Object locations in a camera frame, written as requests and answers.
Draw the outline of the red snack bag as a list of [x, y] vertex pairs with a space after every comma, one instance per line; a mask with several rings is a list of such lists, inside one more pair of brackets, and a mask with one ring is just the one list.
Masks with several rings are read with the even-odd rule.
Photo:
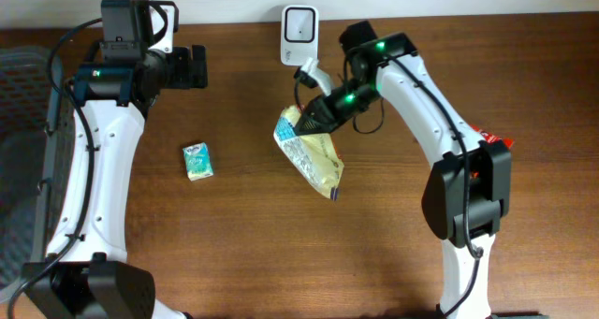
[[476, 133], [482, 137], [478, 148], [469, 155], [471, 180], [508, 181], [512, 172], [511, 148], [514, 140], [501, 138], [491, 132], [472, 125]]

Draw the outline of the grey plastic mesh basket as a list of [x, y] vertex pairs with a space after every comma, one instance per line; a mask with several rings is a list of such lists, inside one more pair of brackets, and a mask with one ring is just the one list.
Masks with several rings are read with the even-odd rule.
[[63, 65], [49, 50], [1, 50], [1, 300], [22, 266], [41, 261], [59, 223], [73, 153], [73, 108], [49, 77]]

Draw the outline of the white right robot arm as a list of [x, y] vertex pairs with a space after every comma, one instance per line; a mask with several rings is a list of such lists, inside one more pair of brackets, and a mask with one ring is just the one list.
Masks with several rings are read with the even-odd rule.
[[377, 100], [387, 101], [416, 138], [431, 167], [421, 207], [441, 241], [441, 318], [490, 318], [489, 254], [509, 211], [511, 152], [488, 141], [444, 97], [405, 33], [379, 37], [367, 21], [340, 35], [343, 81], [334, 86], [307, 59], [294, 79], [321, 94], [294, 124], [296, 136], [330, 134]]

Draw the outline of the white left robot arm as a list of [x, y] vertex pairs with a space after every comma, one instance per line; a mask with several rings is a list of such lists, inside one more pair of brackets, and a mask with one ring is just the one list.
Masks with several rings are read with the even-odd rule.
[[127, 262], [126, 202], [149, 108], [163, 89], [204, 88], [202, 45], [84, 62], [63, 90], [74, 150], [60, 220], [22, 291], [47, 318], [185, 318], [157, 299], [153, 275]]

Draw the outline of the white barcode scanner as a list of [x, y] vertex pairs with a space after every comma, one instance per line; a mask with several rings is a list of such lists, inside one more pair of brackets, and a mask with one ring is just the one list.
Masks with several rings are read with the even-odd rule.
[[319, 12], [315, 7], [289, 5], [281, 12], [280, 59], [284, 65], [303, 65], [318, 56]]

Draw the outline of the yellow snack bag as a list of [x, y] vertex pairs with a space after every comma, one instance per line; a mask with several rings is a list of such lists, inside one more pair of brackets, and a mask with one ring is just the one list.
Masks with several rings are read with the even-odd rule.
[[294, 128], [300, 120], [297, 106], [284, 109], [273, 138], [291, 164], [317, 193], [332, 201], [339, 196], [344, 163], [329, 133], [299, 136]]

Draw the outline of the teal tissue pack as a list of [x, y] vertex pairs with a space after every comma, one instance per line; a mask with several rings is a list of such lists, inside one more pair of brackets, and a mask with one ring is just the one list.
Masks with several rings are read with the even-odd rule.
[[214, 175], [207, 145], [202, 142], [183, 148], [183, 159], [190, 181], [209, 178]]

